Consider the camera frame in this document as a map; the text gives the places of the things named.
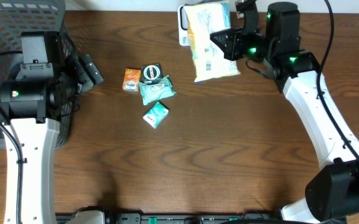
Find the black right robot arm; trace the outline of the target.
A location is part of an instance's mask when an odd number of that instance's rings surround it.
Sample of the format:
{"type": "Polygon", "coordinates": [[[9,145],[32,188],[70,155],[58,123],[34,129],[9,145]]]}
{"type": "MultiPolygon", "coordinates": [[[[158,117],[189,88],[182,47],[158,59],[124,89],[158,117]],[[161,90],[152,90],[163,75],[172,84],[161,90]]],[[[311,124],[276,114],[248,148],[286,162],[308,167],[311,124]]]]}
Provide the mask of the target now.
{"type": "Polygon", "coordinates": [[[301,49],[301,15],[292,2],[268,6],[266,32],[258,28],[255,1],[237,1],[243,27],[214,32],[210,40],[228,60],[263,63],[299,115],[312,141],[319,173],[306,185],[304,197],[268,215],[262,223],[345,223],[359,213],[359,140],[334,103],[322,73],[324,63],[301,49]]]}

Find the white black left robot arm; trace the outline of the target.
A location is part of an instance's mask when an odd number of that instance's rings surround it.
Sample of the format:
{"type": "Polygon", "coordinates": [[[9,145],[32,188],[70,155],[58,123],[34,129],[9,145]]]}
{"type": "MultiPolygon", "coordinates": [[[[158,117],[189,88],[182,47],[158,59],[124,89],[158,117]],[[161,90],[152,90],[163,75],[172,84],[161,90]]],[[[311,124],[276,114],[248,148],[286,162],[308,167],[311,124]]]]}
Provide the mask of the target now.
{"type": "Polygon", "coordinates": [[[22,55],[0,86],[7,151],[5,223],[56,223],[54,157],[78,95],[103,82],[89,55],[64,32],[21,35],[22,55]]]}

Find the round green white item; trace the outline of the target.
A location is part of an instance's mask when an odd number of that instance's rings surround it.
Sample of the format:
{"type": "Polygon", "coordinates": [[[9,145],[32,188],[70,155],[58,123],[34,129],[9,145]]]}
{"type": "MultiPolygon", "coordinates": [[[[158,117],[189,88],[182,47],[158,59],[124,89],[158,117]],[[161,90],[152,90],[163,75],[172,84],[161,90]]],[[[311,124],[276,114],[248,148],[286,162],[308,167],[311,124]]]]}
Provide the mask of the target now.
{"type": "Polygon", "coordinates": [[[163,78],[161,65],[159,63],[143,65],[141,67],[141,76],[145,84],[152,85],[159,83],[163,78]]]}

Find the mint green snack pouch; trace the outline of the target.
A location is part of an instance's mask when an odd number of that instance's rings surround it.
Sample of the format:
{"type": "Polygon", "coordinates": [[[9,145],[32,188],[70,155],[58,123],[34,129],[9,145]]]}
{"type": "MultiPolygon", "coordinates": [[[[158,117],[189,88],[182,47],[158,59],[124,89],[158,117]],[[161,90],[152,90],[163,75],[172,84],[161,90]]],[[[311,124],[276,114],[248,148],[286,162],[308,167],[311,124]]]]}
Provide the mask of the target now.
{"type": "Polygon", "coordinates": [[[170,75],[166,75],[159,83],[148,85],[141,82],[139,84],[142,103],[144,106],[152,103],[153,101],[172,97],[177,93],[173,90],[173,86],[169,78],[170,75]]]}

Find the orange tissue pack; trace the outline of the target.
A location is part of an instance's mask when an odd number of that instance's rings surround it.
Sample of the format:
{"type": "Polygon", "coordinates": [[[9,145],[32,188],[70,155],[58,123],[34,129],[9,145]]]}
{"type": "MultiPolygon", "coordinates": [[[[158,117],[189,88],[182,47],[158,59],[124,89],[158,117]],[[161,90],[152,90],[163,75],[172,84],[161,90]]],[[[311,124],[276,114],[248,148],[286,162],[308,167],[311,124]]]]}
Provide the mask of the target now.
{"type": "Polygon", "coordinates": [[[139,91],[139,80],[141,71],[138,69],[127,68],[124,74],[123,90],[124,91],[139,91]]]}

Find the yellow white snack bag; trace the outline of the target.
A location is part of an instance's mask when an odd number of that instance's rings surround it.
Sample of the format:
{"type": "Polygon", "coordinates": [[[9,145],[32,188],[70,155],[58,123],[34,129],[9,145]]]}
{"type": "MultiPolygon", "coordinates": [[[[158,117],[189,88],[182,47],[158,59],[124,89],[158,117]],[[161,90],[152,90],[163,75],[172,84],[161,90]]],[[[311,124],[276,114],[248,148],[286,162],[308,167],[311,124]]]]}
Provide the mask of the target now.
{"type": "Polygon", "coordinates": [[[213,78],[239,75],[235,61],[224,58],[223,51],[210,40],[215,32],[231,27],[229,1],[203,1],[185,5],[188,38],[195,66],[195,83],[213,78]]]}

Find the green tissue pack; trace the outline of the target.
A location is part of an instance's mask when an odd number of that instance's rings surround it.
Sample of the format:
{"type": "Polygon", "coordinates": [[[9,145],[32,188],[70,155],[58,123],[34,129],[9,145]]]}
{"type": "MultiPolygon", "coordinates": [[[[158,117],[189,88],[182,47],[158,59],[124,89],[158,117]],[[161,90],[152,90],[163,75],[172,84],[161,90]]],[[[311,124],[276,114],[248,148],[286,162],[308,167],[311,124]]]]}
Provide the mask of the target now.
{"type": "Polygon", "coordinates": [[[152,128],[156,129],[168,114],[169,109],[162,103],[157,102],[142,118],[152,128]]]}

